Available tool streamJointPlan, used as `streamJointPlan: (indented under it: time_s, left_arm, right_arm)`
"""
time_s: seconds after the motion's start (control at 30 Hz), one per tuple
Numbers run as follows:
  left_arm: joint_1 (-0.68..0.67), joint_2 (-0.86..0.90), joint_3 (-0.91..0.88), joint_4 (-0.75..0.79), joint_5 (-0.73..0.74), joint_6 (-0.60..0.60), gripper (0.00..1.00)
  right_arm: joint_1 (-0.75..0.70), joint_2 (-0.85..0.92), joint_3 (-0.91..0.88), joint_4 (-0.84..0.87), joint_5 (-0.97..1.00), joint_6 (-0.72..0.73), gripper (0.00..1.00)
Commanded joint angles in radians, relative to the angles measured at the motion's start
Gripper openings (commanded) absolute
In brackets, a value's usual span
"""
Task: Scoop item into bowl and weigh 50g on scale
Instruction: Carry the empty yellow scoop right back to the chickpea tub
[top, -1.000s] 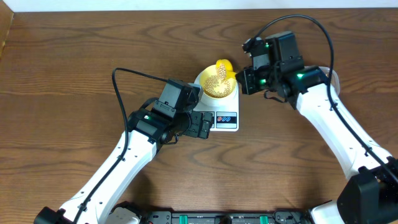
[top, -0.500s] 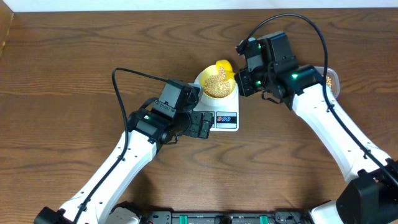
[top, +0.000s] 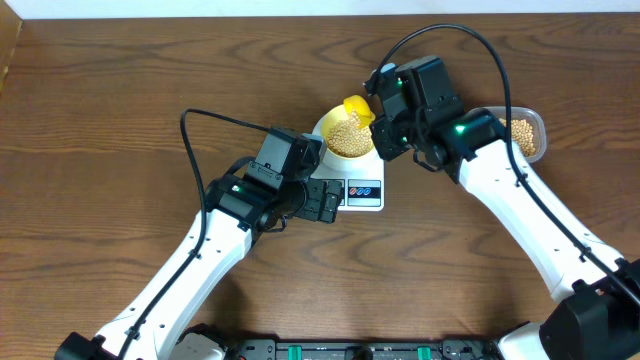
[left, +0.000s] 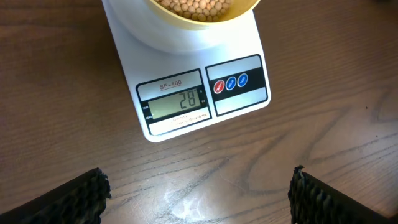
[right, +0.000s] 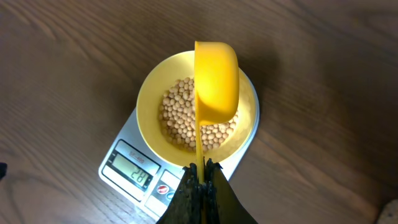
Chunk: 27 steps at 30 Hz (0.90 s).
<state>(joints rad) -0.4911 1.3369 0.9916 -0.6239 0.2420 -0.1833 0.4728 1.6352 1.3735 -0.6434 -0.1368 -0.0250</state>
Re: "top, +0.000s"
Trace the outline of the yellow measuring scoop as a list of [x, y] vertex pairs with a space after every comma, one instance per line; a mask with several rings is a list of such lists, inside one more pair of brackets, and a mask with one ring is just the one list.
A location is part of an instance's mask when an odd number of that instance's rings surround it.
[[368, 127], [374, 120], [375, 114], [372, 112], [367, 101], [360, 95], [352, 95], [343, 100], [345, 111], [348, 115], [355, 113], [359, 119], [358, 128]]

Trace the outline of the pale yellow bowl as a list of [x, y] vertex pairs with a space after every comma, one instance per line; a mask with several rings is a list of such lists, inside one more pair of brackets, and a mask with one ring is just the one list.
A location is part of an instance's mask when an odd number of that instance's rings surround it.
[[328, 132], [339, 120], [344, 120], [349, 115], [345, 111], [344, 105], [339, 105], [329, 111], [325, 116], [322, 124], [320, 125], [321, 136], [327, 142]]

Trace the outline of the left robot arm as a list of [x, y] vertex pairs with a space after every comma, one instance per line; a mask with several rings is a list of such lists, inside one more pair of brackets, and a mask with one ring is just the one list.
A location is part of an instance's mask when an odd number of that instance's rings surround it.
[[336, 180], [298, 171], [288, 178], [252, 157], [237, 160], [201, 194], [201, 210], [183, 242], [142, 292], [88, 339], [71, 333], [60, 359], [179, 359], [181, 337], [224, 275], [264, 233], [281, 232], [291, 217], [334, 222], [343, 195]]

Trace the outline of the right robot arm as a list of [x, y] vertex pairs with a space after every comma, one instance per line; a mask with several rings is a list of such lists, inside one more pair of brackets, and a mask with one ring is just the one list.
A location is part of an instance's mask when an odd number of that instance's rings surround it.
[[382, 159], [424, 153], [482, 202], [540, 273], [557, 307], [495, 343], [502, 359], [628, 359], [639, 352], [639, 264], [592, 234], [529, 168], [486, 108], [464, 110], [446, 73], [387, 70], [365, 84], [383, 113]]

